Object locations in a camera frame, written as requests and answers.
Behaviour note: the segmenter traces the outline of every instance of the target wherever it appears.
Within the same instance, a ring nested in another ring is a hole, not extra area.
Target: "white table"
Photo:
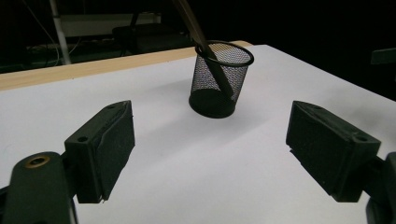
[[[136,146],[109,201],[78,204],[88,223],[362,224],[359,203],[337,203],[286,145],[293,100],[322,106],[396,146],[395,102],[269,46],[255,62],[234,114],[209,119],[188,104],[195,58],[0,91],[0,187],[13,165],[64,140],[100,109],[131,100]]]

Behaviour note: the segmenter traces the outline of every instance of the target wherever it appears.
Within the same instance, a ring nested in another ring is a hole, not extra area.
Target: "black mesh pencil cup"
[[[213,58],[206,56],[199,46],[195,48],[197,59],[189,103],[198,114],[222,119],[235,111],[248,66],[254,57],[247,49],[233,43],[208,41],[208,45],[215,54]]]

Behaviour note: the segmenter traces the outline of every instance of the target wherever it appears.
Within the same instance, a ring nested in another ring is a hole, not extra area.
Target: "wooden table edge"
[[[242,40],[232,41],[232,43],[241,47],[251,46],[250,43]],[[193,57],[195,55],[196,52],[194,48],[172,49],[87,63],[73,63],[56,67],[0,74],[0,91],[92,76],[155,63],[165,63]]]

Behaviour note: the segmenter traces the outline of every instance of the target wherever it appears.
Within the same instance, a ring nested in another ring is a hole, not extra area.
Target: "brass insert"
[[[49,161],[50,157],[48,156],[36,156],[26,162],[25,167],[29,169],[34,169],[46,164]]]

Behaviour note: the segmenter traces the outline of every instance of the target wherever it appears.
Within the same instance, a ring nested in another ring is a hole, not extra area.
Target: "table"
[[[366,223],[365,193],[337,203],[290,153],[291,104],[332,111],[381,140],[385,159],[396,146],[395,102],[270,46],[238,43],[255,62],[226,119],[188,104],[192,49],[0,76],[0,187],[16,162],[63,153],[100,109],[131,100],[136,146],[109,201],[77,203],[80,223]]]

